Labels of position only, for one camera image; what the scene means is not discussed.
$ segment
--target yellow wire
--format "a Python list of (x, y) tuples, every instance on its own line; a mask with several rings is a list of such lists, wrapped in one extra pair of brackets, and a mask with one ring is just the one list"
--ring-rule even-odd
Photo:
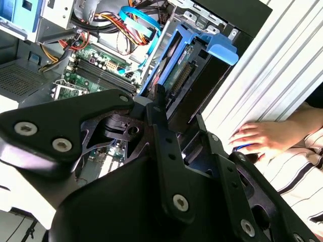
[(112, 22), (128, 39), (130, 39), (130, 41), (136, 45), (138, 45), (138, 43), (127, 33), (125, 32), (118, 24), (116, 21), (114, 21), (113, 18), (109, 17), (108, 15), (98, 15), (98, 16), (101, 16), (105, 19), (108, 19), (110, 22)]
[[(133, 7), (132, 0), (129, 0), (128, 2), (129, 2), (129, 5), (130, 5), (131, 7)], [(134, 21), (136, 21), (136, 22), (138, 22), (138, 18), (137, 18), (137, 16), (136, 16), (136, 15), (132, 15), (132, 16), (133, 16), (133, 20), (134, 20)], [(141, 41), (142, 41), (144, 44), (146, 44), (146, 43), (147, 43), (147, 42), (146, 42), (145, 37), (143, 36), (143, 34), (139, 33), (139, 37), (140, 37)]]
[(56, 58), (55, 56), (53, 56), (53, 55), (51, 55), (45, 48), (44, 48), (44, 46), (41, 44), (40, 45), (40, 47), (41, 47), (41, 49), (44, 51), (44, 53), (45, 53), (45, 55), (47, 55), (47, 57), (51, 60), (51, 61), (53, 61), (54, 63), (55, 62), (57, 62), (59, 59), (58, 58)]

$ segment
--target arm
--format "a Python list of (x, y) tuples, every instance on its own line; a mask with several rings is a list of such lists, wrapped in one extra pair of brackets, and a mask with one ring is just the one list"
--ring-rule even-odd
[(260, 160), (272, 159), (323, 127), (323, 109), (306, 108), (292, 114), (284, 122), (243, 125), (231, 139), (233, 147), (252, 144), (239, 151), (262, 153)]

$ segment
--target human hand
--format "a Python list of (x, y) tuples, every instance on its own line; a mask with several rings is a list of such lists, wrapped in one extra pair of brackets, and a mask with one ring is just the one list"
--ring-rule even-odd
[(260, 153), (259, 160), (270, 160), (297, 144), (307, 135), (306, 131), (293, 121), (249, 123), (231, 137), (230, 145), (238, 147), (244, 154)]

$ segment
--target screw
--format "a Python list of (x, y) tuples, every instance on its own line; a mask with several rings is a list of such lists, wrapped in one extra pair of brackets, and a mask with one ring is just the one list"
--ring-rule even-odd
[(243, 231), (245, 231), (247, 235), (249, 235), (250, 237), (255, 236), (256, 232), (254, 231), (252, 224), (248, 220), (242, 219), (240, 224)]
[(304, 242), (304, 240), (302, 239), (301, 236), (299, 236), (298, 234), (294, 234), (294, 238), (296, 239), (297, 242)]
[(126, 96), (123, 96), (123, 95), (120, 95), (120, 99), (122, 101), (125, 101), (125, 102), (128, 102), (129, 101), (129, 99)]
[(213, 138), (215, 141), (219, 141), (219, 138), (218, 138), (216, 135), (212, 135), (212, 138)]
[(59, 152), (67, 152), (72, 149), (72, 143), (64, 138), (55, 139), (52, 146)]
[(244, 156), (243, 156), (243, 155), (239, 154), (239, 155), (238, 155), (238, 157), (240, 158), (240, 160), (242, 160), (242, 161), (246, 161), (246, 158), (244, 158)]
[(188, 210), (188, 202), (185, 197), (180, 194), (173, 196), (173, 203), (175, 207), (181, 212), (186, 212)]
[(30, 122), (19, 122), (14, 127), (15, 131), (19, 135), (31, 136), (37, 133), (38, 128), (36, 125)]

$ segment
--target blue plastic handle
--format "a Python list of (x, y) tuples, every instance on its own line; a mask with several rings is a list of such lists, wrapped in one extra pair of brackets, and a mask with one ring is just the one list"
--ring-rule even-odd
[(206, 51), (231, 66), (235, 65), (239, 60), (237, 48), (234, 47), (231, 40), (223, 34), (214, 35), (213, 38), (211, 38)]

